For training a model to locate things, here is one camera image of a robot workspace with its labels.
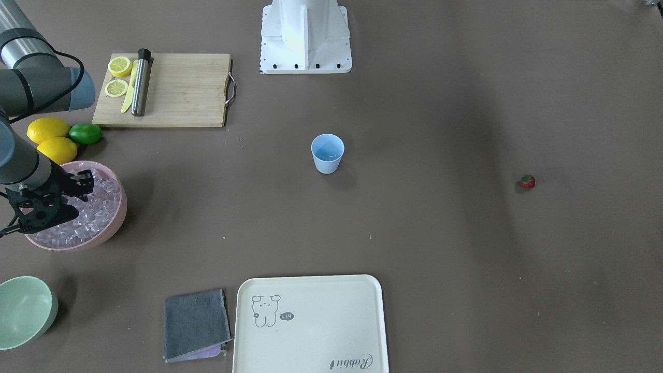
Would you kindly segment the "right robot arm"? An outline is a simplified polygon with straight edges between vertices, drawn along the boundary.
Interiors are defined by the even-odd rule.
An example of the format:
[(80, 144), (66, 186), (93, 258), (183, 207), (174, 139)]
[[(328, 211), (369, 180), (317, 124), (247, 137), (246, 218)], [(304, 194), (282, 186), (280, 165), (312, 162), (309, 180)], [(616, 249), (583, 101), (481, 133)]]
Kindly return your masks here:
[(1, 183), (14, 218), (2, 236), (35, 234), (78, 217), (64, 196), (85, 201), (93, 191), (89, 170), (72, 174), (37, 151), (12, 124), (44, 112), (92, 106), (96, 91), (80, 60), (67, 67), (14, 1), (1, 2)]

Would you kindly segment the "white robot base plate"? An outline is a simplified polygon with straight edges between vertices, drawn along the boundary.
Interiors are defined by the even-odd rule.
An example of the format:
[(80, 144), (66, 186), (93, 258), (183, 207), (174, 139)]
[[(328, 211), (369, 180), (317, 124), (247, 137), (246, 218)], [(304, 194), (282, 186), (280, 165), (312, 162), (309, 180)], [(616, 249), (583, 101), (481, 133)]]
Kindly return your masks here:
[[(343, 39), (325, 42), (317, 50), (297, 51), (289, 49), (285, 42), (270, 35), (267, 22), (271, 7), (262, 9), (261, 51), (259, 71), (261, 74), (344, 74), (353, 68), (350, 34)], [(350, 31), (348, 10), (339, 5)]]

